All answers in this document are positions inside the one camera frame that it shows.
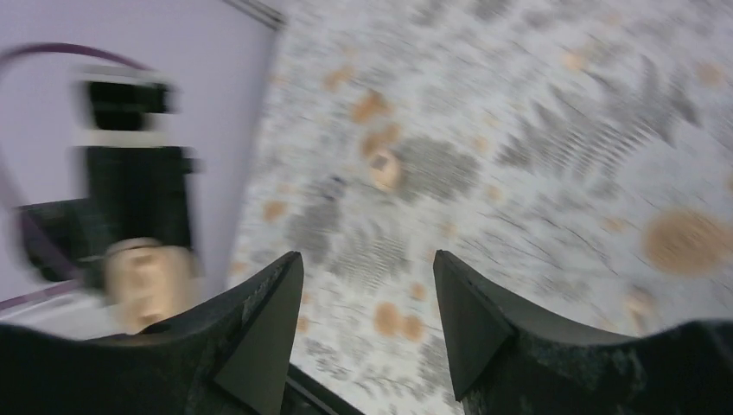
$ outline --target tan object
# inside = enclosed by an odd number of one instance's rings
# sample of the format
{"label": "tan object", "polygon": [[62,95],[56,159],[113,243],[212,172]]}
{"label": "tan object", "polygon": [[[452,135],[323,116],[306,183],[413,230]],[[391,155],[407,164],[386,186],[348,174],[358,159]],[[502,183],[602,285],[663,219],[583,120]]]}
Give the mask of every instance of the tan object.
{"label": "tan object", "polygon": [[262,209],[262,220],[272,223],[283,216],[286,209],[287,204],[284,201],[268,201]]}
{"label": "tan object", "polygon": [[147,246],[113,253],[105,278],[128,334],[176,316],[194,305],[194,259],[178,246]]}
{"label": "tan object", "polygon": [[499,186],[496,186],[495,184],[489,184],[486,187],[486,195],[492,202],[499,202],[503,199],[503,192],[501,192]]}
{"label": "tan object", "polygon": [[390,111],[384,96],[374,90],[369,90],[351,110],[351,119],[356,124],[366,124],[372,117],[386,114]]}
{"label": "tan object", "polygon": [[577,51],[570,51],[563,56],[563,65],[572,72],[580,72],[588,65],[585,56]]}
{"label": "tan object", "polygon": [[626,296],[626,311],[631,317],[636,333],[648,334],[649,320],[657,316],[657,300],[641,287],[633,287]]}
{"label": "tan object", "polygon": [[423,321],[417,316],[408,316],[405,318],[402,326],[402,335],[410,342],[419,342],[423,338],[425,327]]}
{"label": "tan object", "polygon": [[410,297],[418,301],[423,301],[425,299],[425,286],[420,283],[413,284],[410,287]]}
{"label": "tan object", "polygon": [[725,72],[715,63],[701,63],[698,65],[697,73],[704,86],[721,86],[725,81]]}
{"label": "tan object", "polygon": [[628,223],[621,218],[603,218],[601,227],[610,233],[623,232]]}
{"label": "tan object", "polygon": [[477,137],[474,139],[474,147],[479,154],[485,154],[489,149],[489,142],[485,137]]}
{"label": "tan object", "polygon": [[350,80],[354,76],[354,67],[351,65],[344,65],[340,69],[333,71],[326,75],[323,80],[323,87],[332,93],[339,90],[342,83]]}
{"label": "tan object", "polygon": [[402,316],[393,303],[382,303],[374,312],[374,330],[385,337],[394,337],[402,328]]}
{"label": "tan object", "polygon": [[369,132],[361,142],[361,155],[368,159],[374,155],[374,152],[389,145],[394,144],[399,139],[401,127],[399,124],[391,123],[382,131]]}
{"label": "tan object", "polygon": [[298,317],[296,331],[298,333],[305,333],[308,331],[308,327],[310,326],[310,320],[308,317]]}
{"label": "tan object", "polygon": [[458,235],[458,227],[456,227],[456,224],[453,222],[443,223],[441,226],[441,233],[443,234],[443,237],[453,239]]}
{"label": "tan object", "polygon": [[402,166],[387,149],[374,151],[369,158],[369,172],[374,180],[374,186],[383,192],[395,191],[402,179]]}

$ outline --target white surface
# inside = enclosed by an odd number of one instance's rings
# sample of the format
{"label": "white surface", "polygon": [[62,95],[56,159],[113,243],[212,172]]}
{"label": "white surface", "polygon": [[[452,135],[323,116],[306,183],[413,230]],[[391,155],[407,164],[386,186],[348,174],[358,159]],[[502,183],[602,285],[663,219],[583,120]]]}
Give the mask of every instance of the white surface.
{"label": "white surface", "polygon": [[72,294],[0,316],[0,322],[83,340],[121,333],[113,313],[101,298]]}
{"label": "white surface", "polygon": [[[196,245],[207,291],[221,291],[229,266],[274,33],[224,2],[210,0],[0,0],[0,49],[23,42],[73,42],[122,54],[165,73],[179,88],[169,140],[194,147],[204,172],[192,181]],[[69,147],[80,115],[68,55],[32,58],[0,80],[0,156],[29,203],[80,195]],[[38,288],[2,212],[0,298]]]}

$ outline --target patterned floor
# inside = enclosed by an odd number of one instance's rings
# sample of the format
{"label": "patterned floor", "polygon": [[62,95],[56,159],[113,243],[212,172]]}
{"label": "patterned floor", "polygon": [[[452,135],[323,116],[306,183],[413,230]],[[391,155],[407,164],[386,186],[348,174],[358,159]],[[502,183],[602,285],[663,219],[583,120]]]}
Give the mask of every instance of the patterned floor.
{"label": "patterned floor", "polygon": [[301,251],[292,361],[366,414],[462,411],[436,249],[625,334],[733,317],[731,11],[290,2],[230,285]]}

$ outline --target purple cable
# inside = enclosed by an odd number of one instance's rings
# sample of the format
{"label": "purple cable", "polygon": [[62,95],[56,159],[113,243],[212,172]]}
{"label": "purple cable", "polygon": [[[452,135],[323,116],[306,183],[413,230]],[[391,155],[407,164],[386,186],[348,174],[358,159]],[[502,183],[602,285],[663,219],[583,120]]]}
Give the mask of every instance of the purple cable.
{"label": "purple cable", "polygon": [[[0,77],[2,77],[3,72],[11,63],[33,54],[78,54],[112,61],[135,69],[148,69],[145,65],[118,54],[89,48],[87,46],[74,45],[72,43],[30,43],[12,48],[0,54]],[[0,203],[8,210],[14,210],[20,206],[27,205],[11,177],[12,175],[8,171],[7,166],[2,162],[2,158],[0,158]],[[21,212],[20,215],[24,234],[29,236],[29,249],[46,266],[50,267],[58,275],[66,276],[69,281],[54,285],[46,290],[39,290],[25,296],[0,301],[0,311],[16,307],[20,304],[43,301],[50,297],[68,293],[79,287],[83,278],[81,270],[54,245],[38,224],[27,213]]]}

